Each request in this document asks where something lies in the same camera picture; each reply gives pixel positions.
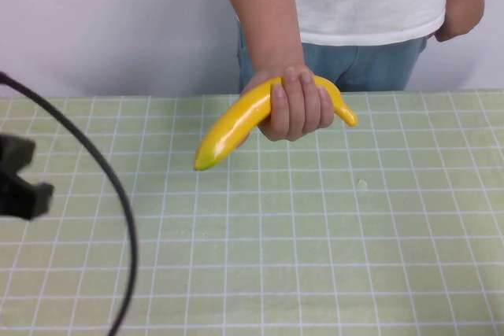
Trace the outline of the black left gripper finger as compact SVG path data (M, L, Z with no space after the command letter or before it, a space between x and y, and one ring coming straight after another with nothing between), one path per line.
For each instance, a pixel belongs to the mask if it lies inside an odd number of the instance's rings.
M1 169L17 173L32 162L36 144L18 135L1 134Z

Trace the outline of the person's right hand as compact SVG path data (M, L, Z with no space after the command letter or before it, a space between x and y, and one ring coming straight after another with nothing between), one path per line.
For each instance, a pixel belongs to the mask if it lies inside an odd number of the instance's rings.
M276 77L282 82L271 89L271 113L258 125L268 140L294 142L333 123L332 99L315 84L313 73L303 63L260 65L254 68L242 92Z

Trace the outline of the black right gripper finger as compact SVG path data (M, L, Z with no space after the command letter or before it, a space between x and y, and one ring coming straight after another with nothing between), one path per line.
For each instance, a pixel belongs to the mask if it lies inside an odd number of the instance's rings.
M48 213L53 193L49 183L32 184L1 171L1 216L33 220Z

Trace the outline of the person's left hand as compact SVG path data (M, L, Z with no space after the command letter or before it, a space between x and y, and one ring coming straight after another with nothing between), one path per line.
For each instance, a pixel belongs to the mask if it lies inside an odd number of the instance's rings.
M466 35L484 16L485 0L447 0L444 22L433 34L438 42Z

